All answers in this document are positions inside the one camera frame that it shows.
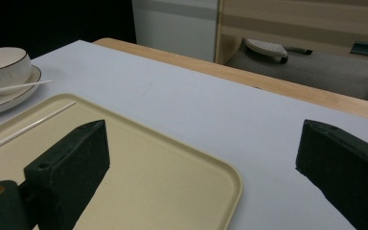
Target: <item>saucer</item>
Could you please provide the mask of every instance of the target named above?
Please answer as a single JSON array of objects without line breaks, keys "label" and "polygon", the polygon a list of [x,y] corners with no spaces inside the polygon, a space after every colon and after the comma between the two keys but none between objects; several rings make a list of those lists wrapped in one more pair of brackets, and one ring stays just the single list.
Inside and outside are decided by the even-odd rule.
[{"label": "saucer", "polygon": [[[41,71],[34,65],[32,67],[32,74],[25,83],[34,83],[40,81],[41,79]],[[0,95],[0,112],[23,103],[26,99],[32,96],[38,87],[39,85],[33,85],[30,87],[21,88],[20,90],[16,90],[10,94]]]}]

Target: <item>tray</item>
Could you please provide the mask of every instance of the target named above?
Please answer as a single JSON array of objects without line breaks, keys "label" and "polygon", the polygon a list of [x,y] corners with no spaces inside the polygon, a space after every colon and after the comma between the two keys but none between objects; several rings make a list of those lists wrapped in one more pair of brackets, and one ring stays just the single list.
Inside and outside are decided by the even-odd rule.
[{"label": "tray", "polygon": [[105,119],[110,169],[75,229],[226,229],[242,193],[237,171],[74,95],[57,95],[0,126],[0,140],[65,105],[56,116],[0,147],[0,180],[79,125]]}]

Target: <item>white bowl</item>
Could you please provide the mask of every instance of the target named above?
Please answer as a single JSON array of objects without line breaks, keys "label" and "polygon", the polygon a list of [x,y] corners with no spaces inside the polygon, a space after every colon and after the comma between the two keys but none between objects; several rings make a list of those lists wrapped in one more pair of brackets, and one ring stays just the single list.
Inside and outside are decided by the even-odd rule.
[{"label": "white bowl", "polygon": [[33,69],[28,53],[20,48],[0,48],[0,87],[24,83]]}]

